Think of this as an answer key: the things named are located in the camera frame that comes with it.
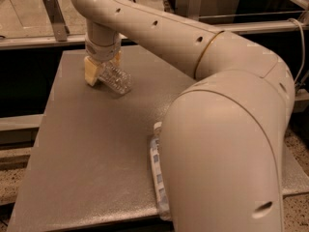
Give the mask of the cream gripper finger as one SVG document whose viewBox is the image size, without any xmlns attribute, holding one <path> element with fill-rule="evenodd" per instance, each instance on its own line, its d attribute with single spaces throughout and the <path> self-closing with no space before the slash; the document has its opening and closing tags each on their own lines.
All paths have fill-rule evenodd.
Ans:
<svg viewBox="0 0 309 232">
<path fill-rule="evenodd" d="M 90 86 L 95 86 L 100 81 L 102 71 L 103 65 L 101 62 L 94 60 L 90 56 L 84 58 L 85 80 Z"/>
<path fill-rule="evenodd" d="M 121 63 L 121 52 L 118 52 L 112 60 L 113 65 L 116 67 L 120 66 Z"/>
</svg>

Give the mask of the white rounded gripper body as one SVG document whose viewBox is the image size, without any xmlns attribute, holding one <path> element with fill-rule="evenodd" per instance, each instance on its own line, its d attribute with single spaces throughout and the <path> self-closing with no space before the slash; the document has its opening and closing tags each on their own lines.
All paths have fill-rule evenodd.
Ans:
<svg viewBox="0 0 309 232">
<path fill-rule="evenodd" d="M 89 39 L 85 40 L 85 47 L 87 54 L 98 62 L 107 62 L 112 60 L 121 49 L 121 43 L 104 46 L 91 42 Z"/>
</svg>

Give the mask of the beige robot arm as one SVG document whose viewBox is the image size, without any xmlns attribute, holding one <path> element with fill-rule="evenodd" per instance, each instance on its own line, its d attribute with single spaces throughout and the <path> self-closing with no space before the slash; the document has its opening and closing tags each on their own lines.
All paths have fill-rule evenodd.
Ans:
<svg viewBox="0 0 309 232">
<path fill-rule="evenodd" d="M 176 232 L 284 232 L 282 155 L 295 85 L 275 53 L 128 0 L 71 0 L 195 79 L 162 124 L 162 179 Z"/>
</svg>

